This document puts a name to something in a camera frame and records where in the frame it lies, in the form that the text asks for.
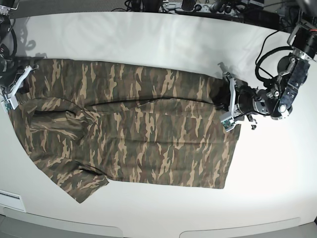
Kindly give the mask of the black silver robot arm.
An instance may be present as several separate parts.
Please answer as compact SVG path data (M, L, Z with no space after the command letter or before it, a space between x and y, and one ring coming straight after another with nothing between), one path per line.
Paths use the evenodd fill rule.
M0 1L0 88L10 87L22 74L21 61L16 57L17 36L14 31L15 20L11 12L17 10L19 0Z
M224 125L237 125L247 119L256 124L255 115L279 120L288 117L299 88L306 82L308 71L317 54L317 29L311 22L317 16L315 0L297 0L297 21L289 26L290 36L285 46L259 53L255 61L255 77L264 86L252 88L247 82L229 72L223 74L219 89L211 92L211 100L217 110L222 110L220 121ZM260 75L262 63L281 51L289 51L277 64L277 76Z

